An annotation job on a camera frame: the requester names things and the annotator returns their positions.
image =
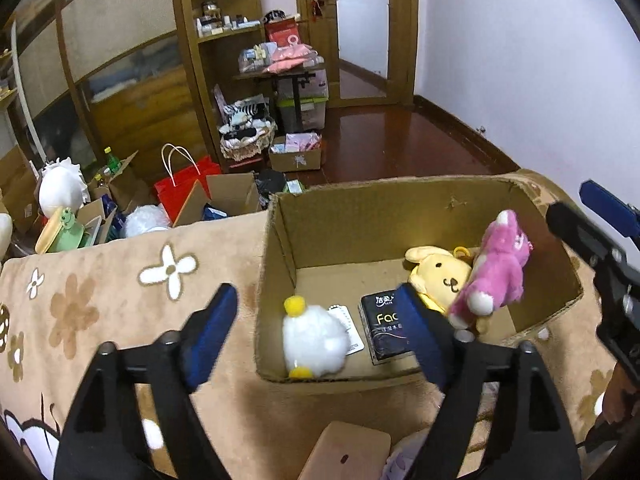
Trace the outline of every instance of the white bag handle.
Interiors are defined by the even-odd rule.
[[[169,155],[167,156],[167,158],[164,158],[164,149],[167,146],[171,146],[171,151],[169,152]],[[178,152],[180,153],[182,156],[184,156],[187,160],[189,160],[191,162],[191,164],[194,165],[194,167],[196,168],[196,171],[198,172],[198,174],[200,174],[200,170],[198,168],[198,165],[196,164],[196,161],[193,160],[193,157],[191,156],[191,153],[189,153],[189,150],[187,150],[185,147],[183,146],[174,146],[171,143],[166,143],[163,147],[162,150],[160,150],[160,156],[162,157],[162,163],[164,164],[164,168],[166,169],[166,172],[169,174],[169,176],[171,177],[171,182],[174,183],[174,187],[175,187],[175,179],[174,179],[174,172],[171,170],[171,156],[174,154],[174,152]]]

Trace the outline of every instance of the wooden floor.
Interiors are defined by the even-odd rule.
[[[288,173],[288,180],[298,178],[308,187],[396,176],[497,173],[484,153],[396,105],[328,109],[322,138],[322,169]]]
[[[340,97],[354,99],[358,97],[384,97],[386,92],[359,78],[351,72],[340,69]]]

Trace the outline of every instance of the wooden cabinet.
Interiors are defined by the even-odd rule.
[[[232,19],[242,14],[249,20],[260,20],[263,16],[260,0],[180,0],[184,28],[178,27],[178,34],[183,35],[188,46],[193,77],[188,75],[192,87],[192,95],[202,102],[210,136],[223,169],[228,170],[229,160],[220,152],[220,136],[218,127],[222,119],[215,107],[212,91],[215,85],[220,88],[228,102],[249,97],[261,91],[261,88],[250,80],[237,81],[233,76],[238,74],[238,57],[245,48],[264,41],[263,27],[256,26],[243,30],[234,30],[218,36],[198,38],[194,19],[202,14],[203,2],[214,1],[222,11]]]

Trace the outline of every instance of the blanket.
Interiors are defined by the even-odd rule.
[[[553,200],[568,199],[533,172],[511,177],[541,213]],[[107,340],[120,348],[149,344],[179,329],[222,282],[238,289],[238,318],[212,377],[191,398],[234,480],[296,479],[333,420],[385,431],[393,442],[433,423],[442,395],[424,380],[304,396],[258,377],[253,339],[265,226],[261,212],[6,263],[0,274],[0,419],[46,478],[52,479],[60,432],[97,346]],[[546,333],[530,338],[581,438],[614,361],[594,334],[600,311],[591,270],[574,254],[572,262],[584,297],[551,320]],[[171,474],[148,386],[138,387],[138,400],[154,465]],[[481,458],[490,410],[480,415],[462,472]]]

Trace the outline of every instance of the blue gripper pad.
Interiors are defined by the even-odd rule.
[[[640,235],[636,212],[593,180],[582,183],[580,199],[623,236],[635,238]]]
[[[209,306],[191,314],[182,327],[180,366],[190,393],[209,380],[237,313],[238,292],[223,283]]]
[[[408,283],[396,290],[396,310],[424,377],[446,392],[458,364],[453,327],[441,313],[429,310]]]

